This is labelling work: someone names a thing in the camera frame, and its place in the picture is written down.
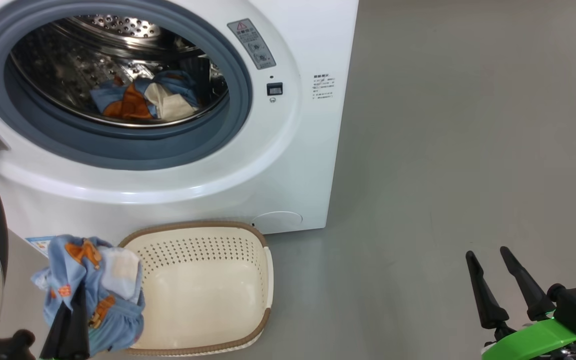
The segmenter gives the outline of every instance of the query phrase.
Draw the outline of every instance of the white cloth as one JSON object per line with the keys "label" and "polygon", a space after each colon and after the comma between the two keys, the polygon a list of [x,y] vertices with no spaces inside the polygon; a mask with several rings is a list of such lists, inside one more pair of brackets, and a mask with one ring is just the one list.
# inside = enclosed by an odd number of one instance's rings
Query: white cloth
{"label": "white cloth", "polygon": [[171,93],[157,82],[148,85],[144,93],[146,99],[157,108],[157,117],[163,120],[178,120],[190,116],[197,109],[178,93]]}
{"label": "white cloth", "polygon": [[142,287],[139,257],[134,252],[121,247],[103,248],[99,253],[105,260],[101,285],[126,301],[137,304]]}

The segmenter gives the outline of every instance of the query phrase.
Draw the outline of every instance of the white washing machine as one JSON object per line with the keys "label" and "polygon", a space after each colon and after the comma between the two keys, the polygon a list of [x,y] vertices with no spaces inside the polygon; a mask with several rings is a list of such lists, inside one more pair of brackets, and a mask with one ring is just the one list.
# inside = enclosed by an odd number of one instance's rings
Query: white washing machine
{"label": "white washing machine", "polygon": [[357,0],[0,0],[0,196],[24,239],[326,225]]}

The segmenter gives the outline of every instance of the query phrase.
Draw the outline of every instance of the laundry basket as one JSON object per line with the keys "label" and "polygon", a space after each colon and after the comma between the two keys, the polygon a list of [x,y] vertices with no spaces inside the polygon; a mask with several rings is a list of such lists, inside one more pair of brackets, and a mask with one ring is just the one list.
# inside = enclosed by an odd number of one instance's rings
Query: laundry basket
{"label": "laundry basket", "polygon": [[147,228],[119,245],[142,262],[144,330],[128,353],[197,356],[251,346],[273,302],[273,261],[263,235],[245,223],[195,222]]}

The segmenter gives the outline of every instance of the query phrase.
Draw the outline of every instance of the clothing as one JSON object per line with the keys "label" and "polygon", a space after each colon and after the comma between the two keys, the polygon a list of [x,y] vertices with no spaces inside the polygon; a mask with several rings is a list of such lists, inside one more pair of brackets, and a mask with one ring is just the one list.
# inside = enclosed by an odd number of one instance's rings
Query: clothing
{"label": "clothing", "polygon": [[[48,324],[55,320],[62,302],[73,309],[73,294],[83,284],[91,357],[132,346],[144,330],[142,265],[138,258],[135,262],[134,253],[123,252],[130,251],[113,248],[98,237],[60,235],[48,245],[50,266],[32,276],[32,282],[46,290],[43,317]],[[110,289],[103,286],[112,278]]]}
{"label": "clothing", "polygon": [[160,119],[178,120],[197,111],[197,108],[190,106],[183,96],[178,93],[171,93],[166,87],[157,82],[153,82],[148,86],[145,95],[146,99],[155,105]]}
{"label": "clothing", "polygon": [[125,120],[176,120],[198,109],[196,87],[197,83],[185,71],[167,70],[152,79],[138,77],[130,85],[115,76],[92,89],[90,96],[104,116]]}

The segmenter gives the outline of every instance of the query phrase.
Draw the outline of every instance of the concrete floor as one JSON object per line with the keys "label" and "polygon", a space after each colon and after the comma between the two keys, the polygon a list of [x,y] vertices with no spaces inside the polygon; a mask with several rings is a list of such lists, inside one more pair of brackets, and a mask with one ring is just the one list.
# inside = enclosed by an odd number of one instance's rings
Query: concrete floor
{"label": "concrete floor", "polygon": [[[210,359],[478,359],[468,250],[511,326],[528,317],[500,246],[576,287],[576,1],[362,0],[328,226],[269,243],[265,332]],[[42,339],[47,261],[11,247],[0,335]]]}

